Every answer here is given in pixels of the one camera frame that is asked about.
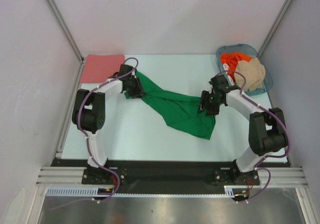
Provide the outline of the green t shirt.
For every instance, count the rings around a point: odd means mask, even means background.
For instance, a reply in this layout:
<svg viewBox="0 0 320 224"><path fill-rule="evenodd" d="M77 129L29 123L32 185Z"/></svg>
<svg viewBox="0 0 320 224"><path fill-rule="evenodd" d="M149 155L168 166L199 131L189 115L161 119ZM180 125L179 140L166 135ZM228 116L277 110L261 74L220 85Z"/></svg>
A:
<svg viewBox="0 0 320 224"><path fill-rule="evenodd" d="M141 100L161 115L167 126L201 139L211 139L216 119L198 112L200 97L164 90L139 71L136 76L144 90Z"/></svg>

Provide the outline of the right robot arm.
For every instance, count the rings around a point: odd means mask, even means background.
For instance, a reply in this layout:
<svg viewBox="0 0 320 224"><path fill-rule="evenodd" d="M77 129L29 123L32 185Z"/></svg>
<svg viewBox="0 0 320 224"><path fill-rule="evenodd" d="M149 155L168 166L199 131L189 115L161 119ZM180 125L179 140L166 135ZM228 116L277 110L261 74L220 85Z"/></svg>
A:
<svg viewBox="0 0 320 224"><path fill-rule="evenodd" d="M242 114L249 122L249 147L232 162L229 179L242 185L266 158L276 158L276 152L290 151L291 141L286 129L283 111L266 109L247 96L239 86L231 86L224 75L216 75L209 81L211 91L203 91L198 112L216 116L220 106L229 106Z"/></svg>

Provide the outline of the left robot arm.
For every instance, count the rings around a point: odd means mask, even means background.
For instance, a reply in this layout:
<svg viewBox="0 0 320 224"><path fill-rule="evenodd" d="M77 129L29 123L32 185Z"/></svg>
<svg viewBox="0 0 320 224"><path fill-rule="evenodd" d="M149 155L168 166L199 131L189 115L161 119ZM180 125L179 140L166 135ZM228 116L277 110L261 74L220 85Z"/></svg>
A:
<svg viewBox="0 0 320 224"><path fill-rule="evenodd" d="M106 166L107 155L97 142L97 132L106 122L106 100L118 94L129 98L142 97L144 90L137 76L137 67L121 64L119 71L92 90L79 89L76 94L71 120L84 135L87 149L86 169L100 184L110 180L112 171Z"/></svg>

